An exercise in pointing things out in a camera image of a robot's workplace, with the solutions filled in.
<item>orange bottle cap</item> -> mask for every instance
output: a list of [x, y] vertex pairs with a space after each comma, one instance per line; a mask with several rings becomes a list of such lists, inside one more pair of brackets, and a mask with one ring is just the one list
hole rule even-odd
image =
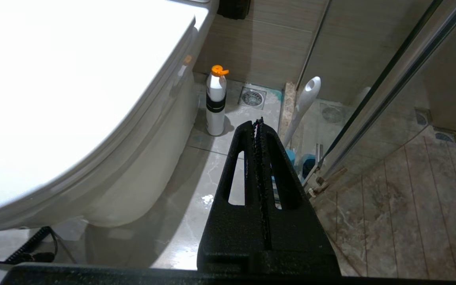
[[221, 65], [214, 65], [212, 67], [211, 72], [212, 72], [213, 76], [221, 77], [223, 75], [228, 74], [230, 71], [229, 70], [223, 70], [223, 67]]

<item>black cable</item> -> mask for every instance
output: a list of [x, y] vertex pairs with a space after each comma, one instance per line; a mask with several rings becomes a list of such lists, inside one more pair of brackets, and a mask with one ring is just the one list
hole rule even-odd
[[[54, 240], [54, 253], [37, 253], [31, 254], [35, 251], [40, 242], [51, 235]], [[6, 264], [18, 264], [21, 262], [53, 262], [58, 251], [57, 239], [54, 231], [51, 227], [43, 227], [36, 232], [24, 245], [22, 245], [17, 251], [15, 251], [9, 258], [7, 258], [4, 263]]]

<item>floor drain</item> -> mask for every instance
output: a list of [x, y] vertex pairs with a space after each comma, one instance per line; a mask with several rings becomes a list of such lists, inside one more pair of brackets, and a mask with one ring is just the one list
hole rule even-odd
[[456, 131], [454, 130], [434, 127], [434, 136], [442, 141], [456, 143]]
[[432, 121], [432, 116], [428, 109], [414, 108], [414, 113], [416, 114], [416, 123], [418, 125], [426, 126]]
[[240, 94], [239, 105], [263, 110], [266, 92], [244, 87]]
[[342, 113], [334, 107], [326, 107], [322, 110], [321, 115], [328, 123], [336, 124], [342, 121]]

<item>toilet lid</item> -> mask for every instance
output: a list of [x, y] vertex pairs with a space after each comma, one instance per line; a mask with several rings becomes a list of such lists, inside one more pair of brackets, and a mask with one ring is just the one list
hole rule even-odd
[[0, 208], [123, 128], [193, 24], [164, 0], [0, 0]]

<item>black plastic bracket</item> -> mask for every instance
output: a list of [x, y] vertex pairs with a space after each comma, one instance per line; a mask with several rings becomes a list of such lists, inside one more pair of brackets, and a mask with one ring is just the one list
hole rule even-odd
[[[231, 205], [228, 198], [241, 151], [245, 204]], [[275, 206], [272, 176], [282, 209]], [[199, 244], [197, 267], [209, 273], [340, 276], [333, 248], [284, 147], [263, 119], [235, 130]]]

